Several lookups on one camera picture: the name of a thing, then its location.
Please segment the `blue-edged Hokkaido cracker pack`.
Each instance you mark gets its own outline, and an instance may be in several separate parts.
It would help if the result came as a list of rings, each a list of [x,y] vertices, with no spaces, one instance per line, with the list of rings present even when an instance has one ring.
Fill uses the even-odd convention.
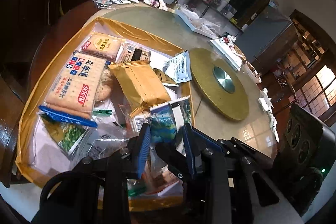
[[[74,52],[51,85],[39,110],[58,122],[97,127],[93,107],[106,59]]]

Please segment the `round crackers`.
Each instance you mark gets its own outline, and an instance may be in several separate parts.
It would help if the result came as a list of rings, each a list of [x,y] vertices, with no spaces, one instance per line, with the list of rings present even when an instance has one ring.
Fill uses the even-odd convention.
[[[97,88],[95,101],[104,102],[112,94],[114,77],[108,68],[103,70],[100,83]]]

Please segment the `gold lazy susan base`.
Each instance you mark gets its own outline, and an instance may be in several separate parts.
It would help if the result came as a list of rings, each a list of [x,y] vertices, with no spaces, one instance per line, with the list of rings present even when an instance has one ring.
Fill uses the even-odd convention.
[[[231,66],[204,48],[194,48],[189,55],[193,79],[214,108],[232,121],[246,119],[249,114],[248,96]],[[217,83],[213,75],[214,67],[220,67],[230,75],[235,86],[233,94]]]

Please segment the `white flat box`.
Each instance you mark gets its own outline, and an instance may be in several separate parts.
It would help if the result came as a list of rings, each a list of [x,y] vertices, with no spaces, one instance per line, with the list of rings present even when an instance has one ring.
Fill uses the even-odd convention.
[[[227,59],[229,65],[233,68],[235,71],[240,71],[242,66],[242,60],[225,41],[223,38],[220,39],[211,39],[211,44],[219,50],[219,52]]]

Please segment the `grey cabinet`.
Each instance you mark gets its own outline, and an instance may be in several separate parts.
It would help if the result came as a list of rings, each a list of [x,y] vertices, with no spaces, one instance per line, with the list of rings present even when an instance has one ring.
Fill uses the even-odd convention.
[[[258,72],[265,73],[297,40],[297,31],[290,18],[267,6],[236,38],[235,44]]]

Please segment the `plain orange foil packet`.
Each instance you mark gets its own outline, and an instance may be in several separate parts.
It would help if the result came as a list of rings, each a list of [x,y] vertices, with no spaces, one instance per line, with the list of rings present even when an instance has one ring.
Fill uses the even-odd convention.
[[[108,68],[116,77],[130,104],[132,118],[152,106],[171,100],[162,82],[149,65],[149,61],[112,63]]]

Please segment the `dark clear snack bag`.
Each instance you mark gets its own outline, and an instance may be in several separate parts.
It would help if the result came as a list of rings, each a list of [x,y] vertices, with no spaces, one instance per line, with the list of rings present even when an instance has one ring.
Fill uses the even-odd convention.
[[[115,151],[127,145],[129,138],[123,128],[104,130],[94,128],[82,138],[76,152],[76,160],[91,157],[93,160],[109,157]]]

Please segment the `blue green landscape snack bag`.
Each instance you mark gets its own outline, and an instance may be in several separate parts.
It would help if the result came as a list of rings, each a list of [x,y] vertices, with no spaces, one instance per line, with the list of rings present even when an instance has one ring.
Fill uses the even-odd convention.
[[[192,124],[190,96],[161,103],[150,108],[151,142],[170,143],[184,124]]]

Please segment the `white tray with plastic bags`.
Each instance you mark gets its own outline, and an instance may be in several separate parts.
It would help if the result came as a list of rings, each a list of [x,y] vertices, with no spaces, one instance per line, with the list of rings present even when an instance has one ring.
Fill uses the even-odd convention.
[[[196,12],[187,9],[185,5],[178,6],[178,8],[175,9],[175,14],[185,22],[192,32],[211,39],[218,38],[221,27],[204,18],[200,18]]]

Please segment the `orange cracker pack with barcode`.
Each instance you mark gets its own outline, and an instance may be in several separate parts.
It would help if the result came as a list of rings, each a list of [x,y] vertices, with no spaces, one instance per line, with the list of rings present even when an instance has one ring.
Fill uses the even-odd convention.
[[[127,193],[129,198],[181,197],[183,187],[179,178],[168,170],[167,165],[153,169],[147,161],[139,180],[127,179]]]

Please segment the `green snack packet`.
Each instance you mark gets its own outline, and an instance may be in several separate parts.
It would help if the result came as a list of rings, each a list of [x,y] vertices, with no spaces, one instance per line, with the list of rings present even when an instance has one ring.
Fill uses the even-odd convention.
[[[86,129],[77,124],[52,120],[47,114],[40,115],[52,140],[71,157],[77,149]]]

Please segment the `yellow-label cracker pack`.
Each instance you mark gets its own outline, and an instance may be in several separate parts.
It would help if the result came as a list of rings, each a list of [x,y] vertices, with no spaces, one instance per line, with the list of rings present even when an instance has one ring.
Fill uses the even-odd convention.
[[[119,38],[100,32],[91,32],[88,38],[84,40],[80,50],[84,53],[114,62],[124,42],[126,42],[125,38]]]

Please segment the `brushed metal turntable disc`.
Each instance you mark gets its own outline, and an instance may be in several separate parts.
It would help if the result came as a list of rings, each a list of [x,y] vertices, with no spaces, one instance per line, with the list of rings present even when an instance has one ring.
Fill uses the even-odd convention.
[[[230,75],[220,67],[213,68],[213,75],[217,83],[229,94],[235,92],[235,86]]]

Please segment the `silver white foil sachet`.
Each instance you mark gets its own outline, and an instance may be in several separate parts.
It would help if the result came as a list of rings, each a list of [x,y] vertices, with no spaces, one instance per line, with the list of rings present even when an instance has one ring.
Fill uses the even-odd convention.
[[[192,80],[189,52],[184,51],[176,55],[165,63],[162,70],[177,84],[189,82]]]

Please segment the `orange-edged cracker pack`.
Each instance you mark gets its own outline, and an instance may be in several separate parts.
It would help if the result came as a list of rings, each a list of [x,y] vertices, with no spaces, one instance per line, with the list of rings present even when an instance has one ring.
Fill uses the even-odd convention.
[[[117,54],[116,63],[131,61],[150,61],[151,51],[131,43],[122,43],[120,53]]]

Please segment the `yellow-taped white cardboard tray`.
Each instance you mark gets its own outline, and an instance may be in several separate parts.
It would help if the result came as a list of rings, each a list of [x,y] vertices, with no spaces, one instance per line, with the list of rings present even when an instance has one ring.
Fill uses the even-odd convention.
[[[21,174],[29,182],[39,187],[45,186],[47,181],[56,174],[71,170],[78,162],[76,160],[76,152],[79,145],[71,157],[64,153],[46,131],[40,117],[40,115],[45,113],[39,110],[39,105],[44,102],[51,85],[68,59],[74,52],[82,52],[80,47],[91,32],[100,32],[125,38],[126,42],[124,43],[131,43],[150,50],[149,65],[154,73],[157,70],[162,70],[167,61],[182,52],[181,48],[159,36],[112,19],[98,17],[87,26],[81,28],[54,56],[39,77],[25,104],[19,121],[15,163]],[[191,94],[189,83],[179,84],[176,93],[173,93],[171,88],[166,87],[164,84],[163,86],[171,100],[190,96]],[[150,109],[140,112],[133,118],[130,113],[130,104],[124,96],[116,77],[114,77],[113,90],[110,97],[104,102],[96,101],[93,107],[92,118],[97,123],[96,128],[104,130],[116,127],[123,128],[127,133],[126,136],[131,138],[139,133],[143,122],[150,117]],[[94,129],[94,127],[83,127],[86,129],[85,134]]]

